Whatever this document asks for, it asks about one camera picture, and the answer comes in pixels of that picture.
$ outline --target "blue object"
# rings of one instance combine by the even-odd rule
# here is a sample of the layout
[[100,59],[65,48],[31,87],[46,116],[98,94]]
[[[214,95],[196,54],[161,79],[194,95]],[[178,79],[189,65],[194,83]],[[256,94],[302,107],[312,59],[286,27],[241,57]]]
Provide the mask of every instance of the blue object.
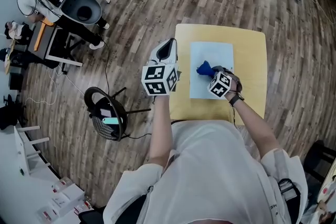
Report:
[[103,119],[103,123],[104,124],[113,124],[113,125],[118,125],[118,118],[104,118]]
[[215,75],[215,71],[212,70],[208,61],[204,61],[204,63],[196,69],[196,72],[200,75],[210,76],[212,78]]

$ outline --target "white cable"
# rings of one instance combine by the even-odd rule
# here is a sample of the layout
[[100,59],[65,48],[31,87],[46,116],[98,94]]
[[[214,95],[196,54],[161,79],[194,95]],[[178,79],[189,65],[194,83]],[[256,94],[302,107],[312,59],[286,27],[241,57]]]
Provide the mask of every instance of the white cable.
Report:
[[334,9],[331,10],[331,16],[332,16],[332,19],[333,19],[333,22],[332,22],[331,19],[326,15],[324,9],[323,9],[323,8],[321,7],[321,5],[319,4],[318,0],[312,0],[312,1],[317,5],[318,8],[320,8],[320,10],[323,11],[323,14],[325,15],[325,17],[328,19],[328,21],[329,21],[332,25],[336,24],[336,16],[333,15],[333,12],[336,14],[336,11],[335,11]]
[[[60,77],[60,76],[62,76],[62,75],[64,75],[64,76],[66,76],[66,78],[72,83],[72,85],[73,86],[75,86],[75,88],[78,90],[78,91],[80,91],[80,93],[84,96],[84,93],[69,79],[69,77],[67,76],[67,75],[65,75],[65,74],[63,74],[63,73],[60,73],[60,74],[58,74],[57,73],[57,70],[56,70],[56,68],[54,69],[54,71],[55,71],[55,73],[56,73],[56,76],[58,76],[58,77]],[[47,104],[47,105],[53,105],[53,104],[55,104],[55,102],[56,102],[56,100],[57,100],[57,87],[56,87],[56,83],[55,83],[55,81],[52,79],[52,77],[51,77],[51,75],[50,75],[50,69],[48,70],[48,74],[49,74],[49,78],[51,79],[51,81],[53,82],[53,84],[54,84],[54,86],[55,86],[55,90],[56,90],[56,95],[55,95],[55,100],[51,103],[51,104],[49,104],[47,101],[39,101],[39,102],[36,102],[33,98],[30,98],[30,97],[28,97],[27,98],[27,100],[25,101],[25,105],[26,105],[26,103],[27,103],[27,101],[30,99],[30,100],[32,100],[34,103],[37,103],[37,104],[40,104],[40,103],[44,103],[44,104]]]

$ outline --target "shoe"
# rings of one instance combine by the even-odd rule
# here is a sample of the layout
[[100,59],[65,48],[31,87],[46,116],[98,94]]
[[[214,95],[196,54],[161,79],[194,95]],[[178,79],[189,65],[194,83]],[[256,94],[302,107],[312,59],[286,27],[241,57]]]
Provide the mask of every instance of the shoe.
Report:
[[104,45],[105,45],[104,41],[100,41],[99,44],[96,45],[96,46],[94,44],[90,44],[89,48],[91,50],[97,50],[97,49],[100,49],[100,48],[104,47]]
[[105,24],[105,26],[103,27],[105,30],[110,29],[110,25],[108,23]]

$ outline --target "black watch strap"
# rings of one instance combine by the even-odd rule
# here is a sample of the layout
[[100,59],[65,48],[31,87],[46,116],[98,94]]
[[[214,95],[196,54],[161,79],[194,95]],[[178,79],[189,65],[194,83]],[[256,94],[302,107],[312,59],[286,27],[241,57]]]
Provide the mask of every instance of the black watch strap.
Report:
[[230,105],[233,106],[235,104],[235,102],[237,102],[237,100],[243,100],[243,98],[241,98],[239,96],[239,94],[236,94],[235,96],[232,97],[232,99],[229,101]]

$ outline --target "wrist watch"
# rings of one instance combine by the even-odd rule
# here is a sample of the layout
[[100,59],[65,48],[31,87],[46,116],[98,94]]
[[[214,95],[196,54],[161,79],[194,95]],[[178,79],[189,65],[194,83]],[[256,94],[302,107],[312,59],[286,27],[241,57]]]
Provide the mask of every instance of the wrist watch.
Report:
[[231,98],[231,100],[229,101],[230,105],[233,107],[233,105],[235,104],[235,102],[237,102],[237,100],[239,100],[239,99],[242,100],[242,101],[244,101],[244,98],[238,92],[236,92],[235,96],[233,96]]

